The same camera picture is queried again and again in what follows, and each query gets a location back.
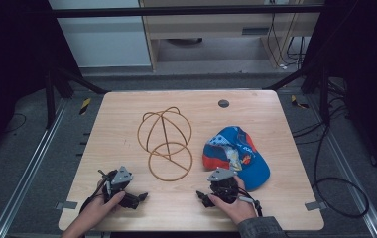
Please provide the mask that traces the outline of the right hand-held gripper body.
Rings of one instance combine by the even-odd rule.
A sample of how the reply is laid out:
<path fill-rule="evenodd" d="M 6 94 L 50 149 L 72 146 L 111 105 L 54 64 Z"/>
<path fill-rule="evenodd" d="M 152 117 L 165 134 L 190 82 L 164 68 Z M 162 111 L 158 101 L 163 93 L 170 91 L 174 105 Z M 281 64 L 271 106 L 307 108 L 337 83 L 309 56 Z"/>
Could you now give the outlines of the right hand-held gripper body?
<path fill-rule="evenodd" d="M 238 196 L 238 182 L 235 179 L 237 172 L 217 168 L 207 178 L 210 182 L 210 189 L 215 196 L 218 196 L 226 203 L 233 203 Z"/>

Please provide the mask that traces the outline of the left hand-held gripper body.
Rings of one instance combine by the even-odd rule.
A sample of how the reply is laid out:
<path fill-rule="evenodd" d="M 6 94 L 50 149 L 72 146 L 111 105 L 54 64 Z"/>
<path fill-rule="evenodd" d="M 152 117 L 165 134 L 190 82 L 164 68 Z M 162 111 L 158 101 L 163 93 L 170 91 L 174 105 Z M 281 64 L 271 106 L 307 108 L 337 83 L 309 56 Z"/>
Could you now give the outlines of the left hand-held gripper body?
<path fill-rule="evenodd" d="M 110 171 L 105 174 L 103 171 L 99 171 L 103 178 L 102 194 L 104 202 L 109 201 L 115 194 L 120 191 L 124 191 L 133 176 L 124 166 L 121 166 L 117 170 Z M 139 196 L 131 193 L 125 193 L 124 198 L 120 201 L 119 205 L 124 208 L 129 208 L 129 203 L 132 201 L 140 201 Z"/>

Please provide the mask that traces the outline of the blue and red cap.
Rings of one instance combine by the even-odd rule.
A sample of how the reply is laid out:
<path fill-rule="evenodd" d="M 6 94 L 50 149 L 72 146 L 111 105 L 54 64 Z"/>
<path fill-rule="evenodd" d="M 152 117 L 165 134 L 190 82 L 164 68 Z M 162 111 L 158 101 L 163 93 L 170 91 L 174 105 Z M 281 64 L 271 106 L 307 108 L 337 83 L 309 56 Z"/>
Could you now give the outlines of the blue and red cap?
<path fill-rule="evenodd" d="M 202 163 L 208 170 L 237 172 L 248 191 L 264 184 L 271 174 L 251 137 L 238 126 L 225 127 L 205 143 Z"/>

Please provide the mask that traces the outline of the golden wire hat stand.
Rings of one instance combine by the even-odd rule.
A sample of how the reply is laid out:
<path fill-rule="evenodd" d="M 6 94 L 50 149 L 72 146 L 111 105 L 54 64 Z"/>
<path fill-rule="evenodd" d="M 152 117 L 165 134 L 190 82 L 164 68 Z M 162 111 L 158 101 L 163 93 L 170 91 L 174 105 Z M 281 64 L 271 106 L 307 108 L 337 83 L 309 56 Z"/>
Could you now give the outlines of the golden wire hat stand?
<path fill-rule="evenodd" d="M 146 112 L 136 135 L 154 178 L 177 181 L 188 175 L 193 166 L 192 125 L 178 107 Z"/>

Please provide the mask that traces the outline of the person's right hand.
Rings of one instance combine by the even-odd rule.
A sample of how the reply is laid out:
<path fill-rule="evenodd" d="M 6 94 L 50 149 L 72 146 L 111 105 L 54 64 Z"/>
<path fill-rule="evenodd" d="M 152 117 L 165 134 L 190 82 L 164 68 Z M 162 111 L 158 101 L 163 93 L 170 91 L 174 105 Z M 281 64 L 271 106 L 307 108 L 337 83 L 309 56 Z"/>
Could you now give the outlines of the person's right hand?
<path fill-rule="evenodd" d="M 244 193 L 244 181 L 235 176 L 234 179 L 238 183 L 238 193 L 236 200 L 232 203 L 226 203 L 219 197 L 210 194 L 208 198 L 220 210 L 222 210 L 235 225 L 250 218 L 257 217 L 257 211 L 253 203 L 247 202 Z"/>

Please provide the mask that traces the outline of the person's left hand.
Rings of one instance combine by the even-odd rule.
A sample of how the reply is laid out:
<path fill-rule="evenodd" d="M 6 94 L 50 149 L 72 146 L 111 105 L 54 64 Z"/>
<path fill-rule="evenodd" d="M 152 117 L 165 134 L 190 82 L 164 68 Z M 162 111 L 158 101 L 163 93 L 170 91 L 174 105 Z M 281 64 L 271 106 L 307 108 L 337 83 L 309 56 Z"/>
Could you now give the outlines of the person's left hand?
<path fill-rule="evenodd" d="M 78 215 L 77 223 L 86 230 L 98 225 L 108 214 L 120 208 L 120 201 L 124 198 L 125 192 L 120 191 L 109 201 L 104 202 L 102 197 L 94 198 Z"/>

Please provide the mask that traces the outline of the yellow black striped tape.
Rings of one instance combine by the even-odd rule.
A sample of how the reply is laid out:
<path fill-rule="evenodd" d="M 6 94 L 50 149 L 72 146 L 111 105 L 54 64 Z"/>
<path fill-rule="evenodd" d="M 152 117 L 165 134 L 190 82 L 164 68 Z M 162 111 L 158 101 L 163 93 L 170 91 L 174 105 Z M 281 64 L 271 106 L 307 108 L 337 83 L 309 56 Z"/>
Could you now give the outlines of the yellow black striped tape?
<path fill-rule="evenodd" d="M 84 115 L 87 111 L 87 108 L 91 102 L 91 98 L 85 98 L 82 102 L 82 105 L 79 110 L 79 115 Z"/>
<path fill-rule="evenodd" d="M 309 106 L 306 103 L 299 103 L 295 95 L 291 95 L 291 103 L 299 108 L 308 109 Z"/>

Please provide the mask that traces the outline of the white cabinet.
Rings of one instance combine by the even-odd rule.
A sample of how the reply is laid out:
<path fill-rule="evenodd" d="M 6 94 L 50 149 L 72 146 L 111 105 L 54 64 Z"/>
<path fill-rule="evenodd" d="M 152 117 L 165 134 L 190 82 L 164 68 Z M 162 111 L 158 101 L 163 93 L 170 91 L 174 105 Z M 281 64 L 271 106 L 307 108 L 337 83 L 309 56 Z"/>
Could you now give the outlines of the white cabinet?
<path fill-rule="evenodd" d="M 138 0 L 49 0 L 54 10 L 138 8 Z M 150 66 L 141 17 L 58 18 L 80 68 Z"/>

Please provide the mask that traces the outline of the wooden background desk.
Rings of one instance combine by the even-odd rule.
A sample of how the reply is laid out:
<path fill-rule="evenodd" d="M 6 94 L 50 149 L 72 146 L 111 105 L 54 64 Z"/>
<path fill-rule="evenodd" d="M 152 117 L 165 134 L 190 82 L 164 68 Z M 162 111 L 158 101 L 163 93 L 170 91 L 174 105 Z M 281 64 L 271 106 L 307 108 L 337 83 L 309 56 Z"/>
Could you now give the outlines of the wooden background desk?
<path fill-rule="evenodd" d="M 311 5 L 323 0 L 138 0 L 142 7 Z M 289 42 L 294 37 L 309 37 L 318 13 L 273 13 L 243 15 L 145 16 L 151 62 L 157 61 L 154 43 L 164 39 L 220 37 L 259 38 L 269 62 L 277 67 L 288 63 Z"/>

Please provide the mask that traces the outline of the black curtain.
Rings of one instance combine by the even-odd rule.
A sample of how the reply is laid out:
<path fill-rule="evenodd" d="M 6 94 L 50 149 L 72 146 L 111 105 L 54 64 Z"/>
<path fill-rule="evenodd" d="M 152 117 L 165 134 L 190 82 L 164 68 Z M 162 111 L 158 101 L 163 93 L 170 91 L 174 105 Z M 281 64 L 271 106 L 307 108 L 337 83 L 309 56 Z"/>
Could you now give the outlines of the black curtain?
<path fill-rule="evenodd" d="M 377 160 L 377 0 L 324 0 L 307 49 L 311 62 L 329 37 L 324 64 L 346 81 L 346 102 L 358 130 Z"/>
<path fill-rule="evenodd" d="M 51 8 L 49 0 L 0 0 L 0 137 L 16 102 L 45 87 L 48 69 L 80 74 L 58 20 L 31 14 Z"/>

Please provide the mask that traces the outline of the grey table bracket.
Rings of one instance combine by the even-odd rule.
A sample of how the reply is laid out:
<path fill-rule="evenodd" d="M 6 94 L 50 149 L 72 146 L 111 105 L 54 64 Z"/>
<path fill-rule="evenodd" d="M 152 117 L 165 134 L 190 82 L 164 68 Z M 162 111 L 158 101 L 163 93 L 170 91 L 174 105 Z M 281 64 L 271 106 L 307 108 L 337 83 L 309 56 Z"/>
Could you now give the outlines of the grey table bracket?
<path fill-rule="evenodd" d="M 312 210 L 323 210 L 327 209 L 327 205 L 324 201 L 313 201 L 313 202 L 307 202 L 305 204 L 305 207 L 307 211 L 312 211 Z"/>
<path fill-rule="evenodd" d="M 76 209 L 77 203 L 75 201 L 63 201 L 58 202 L 55 206 L 56 210 L 64 210 L 64 209 Z"/>

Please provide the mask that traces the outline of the metal floor rail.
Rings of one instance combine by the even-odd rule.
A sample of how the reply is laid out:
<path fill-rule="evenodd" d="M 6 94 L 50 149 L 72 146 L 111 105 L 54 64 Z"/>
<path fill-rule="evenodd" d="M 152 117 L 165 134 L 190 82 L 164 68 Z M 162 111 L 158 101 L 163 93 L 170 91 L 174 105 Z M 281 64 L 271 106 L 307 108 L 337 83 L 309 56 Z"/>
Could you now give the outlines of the metal floor rail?
<path fill-rule="evenodd" d="M 34 180 L 35 175 L 43 161 L 45 154 L 54 138 L 56 131 L 63 119 L 65 109 L 68 105 L 66 99 L 61 99 L 59 106 L 55 111 L 55 119 L 51 126 L 48 127 L 39 141 L 39 144 L 34 151 L 33 156 L 28 162 L 21 178 L 19 179 L 10 199 L 5 205 L 3 212 L 0 215 L 0 238 L 5 238 L 7 235 L 18 211 L 21 207 L 25 196 Z"/>
<path fill-rule="evenodd" d="M 320 118 L 318 108 L 317 108 L 317 100 L 308 97 L 308 101 L 311 107 L 311 111 L 313 112 L 315 119 L 319 125 L 323 125 L 321 129 L 321 137 L 319 139 L 318 147 L 315 159 L 314 159 L 314 187 L 316 190 L 319 190 L 319 185 L 326 180 L 338 180 L 339 182 L 343 182 L 348 186 L 349 194 L 352 197 L 354 206 L 356 207 L 358 213 L 357 214 L 347 214 L 345 211 L 338 211 L 334 209 L 334 212 L 338 213 L 343 217 L 348 217 L 350 219 L 361 219 L 364 221 L 369 233 L 371 234 L 372 238 L 377 238 L 377 211 L 369 198 L 366 190 L 364 189 L 363 184 L 353 171 L 351 165 L 347 161 L 346 157 L 344 156 L 343 151 L 340 148 L 338 141 L 335 139 L 334 134 L 330 131 L 330 127 L 326 126 L 322 119 Z M 331 152 L 331 157 L 336 164 L 337 169 L 339 170 L 341 177 L 336 178 L 319 178 L 317 176 L 317 164 L 318 158 L 320 155 L 320 148 L 323 143 L 327 143 L 328 149 Z"/>

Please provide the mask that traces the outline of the black frame strut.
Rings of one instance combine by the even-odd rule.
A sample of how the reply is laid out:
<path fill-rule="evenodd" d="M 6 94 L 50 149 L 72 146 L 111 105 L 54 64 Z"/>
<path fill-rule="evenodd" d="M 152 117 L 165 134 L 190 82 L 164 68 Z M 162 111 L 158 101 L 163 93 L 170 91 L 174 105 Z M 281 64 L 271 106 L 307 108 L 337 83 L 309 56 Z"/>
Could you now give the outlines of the black frame strut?
<path fill-rule="evenodd" d="M 47 105 L 47 129 L 50 129 L 56 120 L 55 94 L 56 89 L 61 98 L 72 98 L 74 91 L 69 82 L 77 84 L 89 89 L 96 94 L 106 94 L 107 90 L 98 87 L 91 82 L 85 80 L 82 76 L 74 74 L 64 68 L 52 67 L 45 75 L 45 91 Z"/>
<path fill-rule="evenodd" d="M 305 94 L 313 93 L 319 88 L 319 115 L 325 125 L 330 124 L 328 109 L 328 69 L 321 63 L 311 62 L 306 66 L 286 76 L 282 80 L 264 87 L 264 90 L 279 90 L 284 85 L 304 76 L 301 91 Z"/>

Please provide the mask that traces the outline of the black horizontal frame bar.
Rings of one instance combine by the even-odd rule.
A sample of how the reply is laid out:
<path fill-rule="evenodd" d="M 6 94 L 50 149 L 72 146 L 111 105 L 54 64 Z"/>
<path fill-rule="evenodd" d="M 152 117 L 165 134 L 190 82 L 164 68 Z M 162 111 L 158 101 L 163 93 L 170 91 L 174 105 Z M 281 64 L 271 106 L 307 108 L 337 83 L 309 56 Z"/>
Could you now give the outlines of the black horizontal frame bar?
<path fill-rule="evenodd" d="M 58 18 L 79 17 L 133 17 L 133 16 L 179 16 L 222 14 L 273 14 L 316 13 L 325 9 L 324 4 L 311 5 L 240 5 L 240 6 L 181 6 L 108 9 L 63 9 L 52 10 Z"/>

